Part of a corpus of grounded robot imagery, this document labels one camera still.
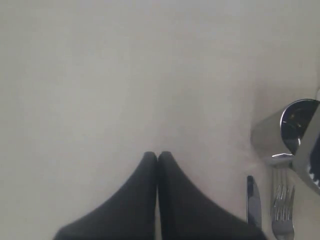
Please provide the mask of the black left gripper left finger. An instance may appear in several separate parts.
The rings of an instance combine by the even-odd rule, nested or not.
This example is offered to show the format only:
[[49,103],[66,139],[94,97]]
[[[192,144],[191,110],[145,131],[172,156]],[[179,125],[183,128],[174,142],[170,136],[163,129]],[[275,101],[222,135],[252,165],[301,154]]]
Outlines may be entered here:
[[62,227],[56,240],[153,240],[157,156],[145,152],[139,165],[106,202]]

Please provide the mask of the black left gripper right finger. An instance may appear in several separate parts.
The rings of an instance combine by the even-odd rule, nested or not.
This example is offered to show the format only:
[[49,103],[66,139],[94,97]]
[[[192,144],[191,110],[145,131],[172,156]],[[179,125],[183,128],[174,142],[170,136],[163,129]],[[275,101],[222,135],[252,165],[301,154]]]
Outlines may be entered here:
[[157,187],[164,240],[264,240],[249,225],[203,194],[179,167],[172,153],[157,161]]

